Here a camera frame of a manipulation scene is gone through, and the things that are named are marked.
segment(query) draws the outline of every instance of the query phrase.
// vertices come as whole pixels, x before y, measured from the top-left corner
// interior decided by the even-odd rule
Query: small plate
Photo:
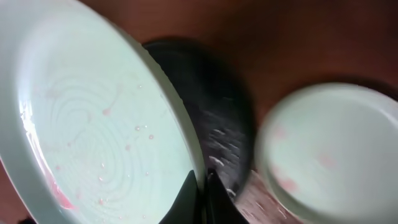
[[[149,54],[77,1],[0,3],[0,155],[37,223],[158,223],[204,163]]]
[[[257,136],[257,166],[277,200],[314,223],[391,220],[398,206],[398,103],[328,83],[281,101]]]

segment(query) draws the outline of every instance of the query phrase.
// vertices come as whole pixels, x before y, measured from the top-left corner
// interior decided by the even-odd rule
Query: dirty plate
[[[257,166],[277,200],[315,223],[395,220],[398,104],[329,83],[288,96],[257,137]]]
[[[0,155],[38,223],[158,223],[203,158],[149,54],[77,1],[0,1]]]

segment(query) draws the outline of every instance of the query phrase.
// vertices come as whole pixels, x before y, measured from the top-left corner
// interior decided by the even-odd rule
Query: brown table
[[[259,124],[285,94],[336,75],[398,85],[398,2],[383,0],[84,0],[139,42],[191,37],[249,87]],[[27,212],[0,170],[0,220]],[[251,223],[296,223],[253,172],[238,207]]]

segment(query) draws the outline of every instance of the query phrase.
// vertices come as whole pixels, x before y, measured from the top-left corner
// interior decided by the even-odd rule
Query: pink sauce stain
[[[70,203],[69,199],[62,193],[55,181],[51,184],[51,189],[54,196],[57,198],[59,204],[65,209],[74,209],[75,207]]]
[[[298,190],[296,182],[290,178],[277,178],[278,184],[287,192],[295,192]]]
[[[123,86],[121,84],[118,84],[116,87],[116,96],[113,98],[113,101],[111,102],[111,104],[102,111],[102,114],[104,116],[109,116],[111,115],[112,112],[112,107],[114,106],[114,104],[116,103],[116,101],[118,100],[120,94],[122,93],[122,88]]]
[[[277,165],[272,165],[271,166],[271,171],[274,175],[279,175],[280,174],[280,167]]]
[[[286,138],[285,129],[283,129],[281,126],[276,127],[274,131],[274,137],[276,139],[285,139]]]
[[[32,137],[32,134],[30,132],[27,132],[27,137],[32,143],[31,144],[32,150],[38,153],[40,151],[39,143],[36,141],[36,139]],[[54,176],[52,175],[45,161],[41,157],[36,157],[36,159],[37,162],[40,164],[40,167],[42,168],[42,171],[46,178],[47,184],[50,187],[50,190],[52,191],[54,197],[57,199],[57,202],[60,204],[60,206],[64,209],[75,209],[72,203],[70,203],[69,199],[60,190],[59,186],[55,182]]]
[[[331,158],[330,155],[326,153],[321,153],[317,156],[317,161],[323,166],[328,169],[333,168],[336,165],[335,160]]]

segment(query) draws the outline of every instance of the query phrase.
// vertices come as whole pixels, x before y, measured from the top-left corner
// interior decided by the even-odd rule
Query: dish
[[[37,223],[158,223],[204,163],[149,54],[78,1],[0,5],[0,156]]]
[[[398,103],[327,83],[282,100],[257,137],[256,164],[275,198],[306,222],[396,220]]]

